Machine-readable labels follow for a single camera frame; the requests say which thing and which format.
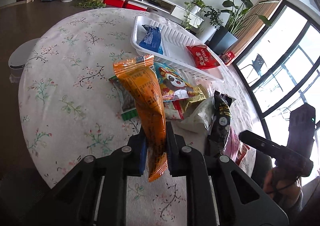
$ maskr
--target tablecloth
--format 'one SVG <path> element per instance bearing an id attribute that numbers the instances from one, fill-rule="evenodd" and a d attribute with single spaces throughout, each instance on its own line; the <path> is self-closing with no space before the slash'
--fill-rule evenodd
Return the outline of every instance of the tablecloth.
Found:
<path id="1" fill-rule="evenodd" d="M 108 81 L 113 62 L 137 56 L 130 36 L 139 15 L 192 36 L 153 13 L 105 8 L 63 19 L 35 45 L 20 81 L 19 109 L 27 148 L 51 188 L 86 155 L 109 155 L 139 132 L 139 118 L 121 119 L 119 96 Z M 225 82 L 206 86 L 236 98 L 231 106 L 236 133 L 251 129 L 244 94 L 220 63 Z M 173 127 L 186 144 L 204 151 L 204 137 Z M 249 176 L 254 160 L 250 149 L 240 165 Z M 172 178 L 166 171 L 148 183 L 145 171 L 129 177 L 127 188 L 127 225 L 187 225 L 185 177 Z"/>

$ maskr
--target silver screw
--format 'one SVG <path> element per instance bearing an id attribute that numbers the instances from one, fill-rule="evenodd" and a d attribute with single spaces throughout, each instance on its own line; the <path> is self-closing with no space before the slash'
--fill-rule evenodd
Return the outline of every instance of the silver screw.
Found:
<path id="1" fill-rule="evenodd" d="M 129 153 L 132 149 L 131 149 L 130 146 L 124 146 L 121 150 L 122 150 L 122 152 L 124 152 L 124 153 Z"/>
<path id="2" fill-rule="evenodd" d="M 189 146 L 184 146 L 184 147 L 182 147 L 182 151 L 185 153 L 189 153 L 189 152 L 191 152 L 191 148 Z"/>
<path id="3" fill-rule="evenodd" d="M 223 163 L 227 163 L 229 162 L 229 157 L 227 157 L 226 155 L 222 155 L 219 157 L 220 161 Z"/>
<path id="4" fill-rule="evenodd" d="M 94 161 L 94 156 L 86 156 L 86 157 L 84 158 L 84 161 L 85 161 L 86 163 L 91 163 L 92 161 Z"/>

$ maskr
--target person's hand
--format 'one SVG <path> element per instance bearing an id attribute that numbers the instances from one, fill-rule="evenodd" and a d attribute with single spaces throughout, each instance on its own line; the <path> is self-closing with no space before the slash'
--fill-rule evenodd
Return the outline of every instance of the person's hand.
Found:
<path id="1" fill-rule="evenodd" d="M 276 193 L 273 192 L 274 188 L 272 187 L 274 173 L 285 174 L 285 171 L 282 171 L 278 167 L 274 167 L 267 173 L 266 178 L 264 180 L 263 191 L 265 193 L 269 193 L 268 195 L 271 197 L 271 199 L 273 199 L 276 195 Z M 279 193 L 285 197 L 285 203 L 283 208 L 291 208 L 297 202 L 301 192 L 301 186 L 299 180 L 296 180 L 294 182 L 294 180 L 290 179 L 279 180 L 276 186 L 277 189 L 281 189 L 290 184 L 291 186 L 279 191 Z"/>

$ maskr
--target curtain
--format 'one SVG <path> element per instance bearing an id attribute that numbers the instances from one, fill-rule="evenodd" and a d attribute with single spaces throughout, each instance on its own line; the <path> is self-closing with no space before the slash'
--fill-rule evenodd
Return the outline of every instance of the curtain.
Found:
<path id="1" fill-rule="evenodd" d="M 279 0 L 278 3 L 263 3 L 251 10 L 248 16 L 259 14 L 264 15 L 265 17 L 270 19 L 270 17 L 274 14 L 282 1 L 283 0 Z M 258 18 L 258 16 L 250 18 L 247 27 L 237 33 L 236 38 L 238 39 L 238 41 L 234 43 L 230 48 L 228 48 L 226 52 L 233 52 L 233 54 L 235 55 L 234 59 L 236 59 L 237 56 L 241 54 L 241 52 L 250 44 L 250 42 L 255 38 L 255 36 L 261 31 L 263 27 L 264 23 Z"/>

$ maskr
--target black window frame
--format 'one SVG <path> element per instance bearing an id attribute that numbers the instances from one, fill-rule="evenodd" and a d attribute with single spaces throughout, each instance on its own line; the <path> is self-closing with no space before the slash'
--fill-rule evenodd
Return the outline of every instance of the black window frame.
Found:
<path id="1" fill-rule="evenodd" d="M 252 86 L 250 86 L 246 80 L 246 78 L 243 76 L 242 72 L 240 71 L 240 69 L 238 68 L 237 64 L 239 62 L 241 62 L 251 51 L 251 49 L 257 44 L 259 43 L 260 39 L 264 36 L 264 34 L 271 28 L 273 27 L 273 25 L 271 27 L 268 26 L 264 26 L 262 28 L 262 30 L 258 33 L 258 35 L 251 41 L 251 43 L 244 49 L 244 51 L 233 61 L 232 65 L 235 68 L 237 74 L 239 75 L 242 83 L 244 84 L 244 87 L 246 88 L 252 102 L 253 105 L 256 109 L 257 115 L 259 117 L 259 120 L 261 122 L 263 131 L 265 133 L 265 137 L 269 140 L 271 140 L 271 136 L 269 133 L 269 129 L 267 126 L 267 123 L 265 121 L 265 117 L 268 116 L 270 113 L 272 113 L 273 111 L 275 111 L 277 108 L 279 108 L 283 103 L 285 103 L 291 96 L 293 96 L 296 92 L 299 91 L 299 89 L 303 86 L 303 84 L 305 82 L 307 82 L 307 80 L 310 78 L 310 76 L 317 70 L 317 68 L 320 65 L 320 57 L 317 59 L 317 61 L 315 63 L 313 63 L 312 68 L 309 70 L 309 72 L 304 76 L 304 78 L 299 82 L 296 83 L 294 88 L 288 92 L 281 100 L 279 100 L 276 104 L 274 104 L 273 106 L 271 106 L 268 110 L 266 110 L 265 112 L 262 112 L 260 105 L 253 93 L 254 89 L 256 87 L 258 87 L 258 85 L 260 85 L 262 82 L 264 82 L 274 71 L 277 70 L 277 68 L 279 68 L 288 58 L 288 56 L 290 56 L 293 52 L 295 52 L 297 50 L 297 48 L 299 47 L 299 43 L 302 40 L 302 38 L 304 37 L 304 35 L 306 34 L 308 28 L 310 26 L 313 26 L 319 33 L 320 33 L 320 25 L 314 21 L 307 13 L 305 13 L 304 11 L 302 11 L 300 8 L 298 8 L 297 6 L 293 5 L 292 3 L 288 2 L 287 0 L 283 0 L 281 2 L 281 4 L 279 5 L 279 7 L 276 9 L 276 11 L 274 12 L 274 14 L 271 17 L 271 20 L 274 21 L 274 23 L 276 23 L 276 19 L 278 19 L 281 14 L 283 13 L 283 10 L 289 7 L 291 9 L 293 9 L 294 11 L 296 11 L 297 13 L 299 13 L 300 15 L 302 15 L 306 20 L 306 24 L 303 27 L 303 29 L 301 30 L 301 32 L 299 33 L 299 35 L 297 36 L 297 38 L 294 40 L 294 42 L 292 43 L 292 45 L 288 48 L 288 50 L 276 61 L 276 63 L 264 74 L 262 75 Z M 316 123 L 316 130 L 318 130 L 320 128 L 320 120 Z"/>

